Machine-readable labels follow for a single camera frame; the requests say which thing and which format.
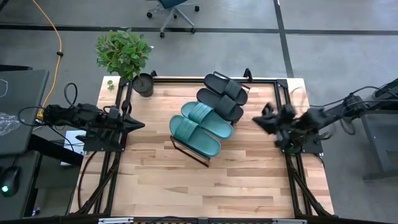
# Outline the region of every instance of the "black plant pot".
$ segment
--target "black plant pot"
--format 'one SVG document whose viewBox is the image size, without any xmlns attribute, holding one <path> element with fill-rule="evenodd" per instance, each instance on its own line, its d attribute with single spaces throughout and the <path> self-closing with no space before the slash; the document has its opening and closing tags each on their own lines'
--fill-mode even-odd
<svg viewBox="0 0 398 224">
<path fill-rule="evenodd" d="M 150 97 L 154 94 L 154 79 L 147 73 L 141 73 L 132 80 L 132 88 L 141 96 Z"/>
</svg>

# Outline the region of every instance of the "gray floor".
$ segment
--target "gray floor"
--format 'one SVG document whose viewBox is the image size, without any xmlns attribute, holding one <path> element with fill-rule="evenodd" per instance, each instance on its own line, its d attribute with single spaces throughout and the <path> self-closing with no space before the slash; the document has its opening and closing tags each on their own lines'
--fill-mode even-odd
<svg viewBox="0 0 398 224">
<path fill-rule="evenodd" d="M 272 0 L 202 0 L 201 11 L 183 11 L 201 28 L 276 29 Z M 38 1 L 58 25 L 160 27 L 165 15 L 148 20 L 146 10 L 154 6 L 144 0 Z M 280 0 L 286 29 L 397 30 L 397 0 Z M 47 24 L 35 6 L 26 0 L 13 0 L 0 12 L 0 23 Z M 187 27 L 177 19 L 172 27 Z M 53 74 L 58 42 L 51 31 L 0 30 L 0 64 L 30 65 Z M 65 56 L 57 88 L 49 103 L 66 106 L 63 87 L 75 82 L 78 101 L 96 103 L 102 77 L 97 68 L 94 44 L 105 32 L 61 32 Z M 213 70 L 231 77 L 249 67 L 255 77 L 286 77 L 279 34 L 238 33 L 144 33 L 154 46 L 145 72 L 159 75 L 204 76 Z M 397 78 L 398 36 L 287 35 L 294 76 L 305 79 L 311 104 L 325 104 L 365 86 L 380 86 Z M 359 95 L 366 96 L 368 91 Z M 358 133 L 349 136 L 336 124 L 336 134 L 324 141 L 325 166 L 335 213 L 344 218 L 398 222 L 398 180 L 365 183 L 362 176 L 376 171 L 360 121 Z M 57 138 L 48 129 L 37 131 Z M 56 167 L 50 159 L 42 173 L 42 215 L 62 214 L 65 195 L 76 184 L 76 170 Z M 63 182 L 50 189 L 46 179 L 62 175 Z"/>
</svg>

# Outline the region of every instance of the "slipper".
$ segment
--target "slipper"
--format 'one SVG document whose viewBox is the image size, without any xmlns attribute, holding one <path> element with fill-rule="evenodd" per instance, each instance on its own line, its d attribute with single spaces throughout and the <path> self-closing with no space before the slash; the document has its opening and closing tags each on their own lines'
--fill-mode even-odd
<svg viewBox="0 0 398 224">
<path fill-rule="evenodd" d="M 197 93 L 197 99 L 213 108 L 226 121 L 239 121 L 243 115 L 243 109 L 227 95 L 220 96 L 211 90 L 202 88 Z"/>
<path fill-rule="evenodd" d="M 181 108 L 181 113 L 220 139 L 229 139 L 234 133 L 234 128 L 230 124 L 216 114 L 211 107 L 203 103 L 185 103 Z"/>
<path fill-rule="evenodd" d="M 205 86 L 220 95 L 227 95 L 239 106 L 248 101 L 248 93 L 242 89 L 242 85 L 230 78 L 220 78 L 214 74 L 205 77 Z"/>
<path fill-rule="evenodd" d="M 217 156 L 221 150 L 221 144 L 217 139 L 202 130 L 199 124 L 181 115 L 172 117 L 170 131 L 176 139 L 208 157 Z"/>
</svg>

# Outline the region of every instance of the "wooden tabletop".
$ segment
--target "wooden tabletop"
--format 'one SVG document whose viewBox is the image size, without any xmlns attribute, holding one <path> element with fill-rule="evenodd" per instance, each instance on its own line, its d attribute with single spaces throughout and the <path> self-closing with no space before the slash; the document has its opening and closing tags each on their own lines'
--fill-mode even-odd
<svg viewBox="0 0 398 224">
<path fill-rule="evenodd" d="M 119 77 L 104 77 L 99 108 L 114 104 L 116 90 L 108 90 L 109 80 L 117 86 Z M 308 108 L 304 80 L 288 78 L 287 81 L 292 104 L 300 114 Z M 196 92 L 204 85 L 156 83 L 154 94 L 149 98 L 134 92 L 131 116 L 146 126 L 128 136 L 119 167 L 112 216 L 294 217 L 285 157 L 274 146 L 275 137 L 251 121 L 261 114 L 268 101 L 275 105 L 274 88 L 269 84 L 248 86 L 251 90 L 243 106 L 244 115 L 234 125 L 234 135 L 221 141 L 221 152 L 211 158 L 209 168 L 174 149 L 169 138 L 170 118 L 180 114 L 185 103 L 196 101 Z M 88 165 L 81 186 L 83 202 L 98 185 L 103 157 L 104 153 L 97 153 Z M 333 213 L 322 163 L 311 154 L 302 157 L 308 188 L 325 209 Z M 300 191 L 298 195 L 304 210 Z M 75 210 L 77 194 L 71 212 Z"/>
</svg>

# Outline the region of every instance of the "sandal strap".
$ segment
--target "sandal strap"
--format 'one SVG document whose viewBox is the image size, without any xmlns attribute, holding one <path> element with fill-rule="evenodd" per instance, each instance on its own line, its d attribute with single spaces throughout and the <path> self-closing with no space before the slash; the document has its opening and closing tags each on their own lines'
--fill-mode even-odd
<svg viewBox="0 0 398 224">
<path fill-rule="evenodd" d="M 174 137 L 183 142 L 188 142 L 189 138 L 198 126 L 199 124 L 190 121 L 188 118 L 184 118 L 175 130 Z"/>
<path fill-rule="evenodd" d="M 217 103 L 214 111 L 222 116 L 227 116 L 232 113 L 232 110 L 235 108 L 236 103 L 229 96 L 223 96 L 220 101 Z"/>
<path fill-rule="evenodd" d="M 238 82 L 234 80 L 229 80 L 223 94 L 228 95 L 232 100 L 236 100 L 241 89 L 242 86 Z"/>
<path fill-rule="evenodd" d="M 188 119 L 194 121 L 198 124 L 205 119 L 205 117 L 212 111 L 213 109 L 206 104 L 198 103 L 189 113 Z"/>
</svg>

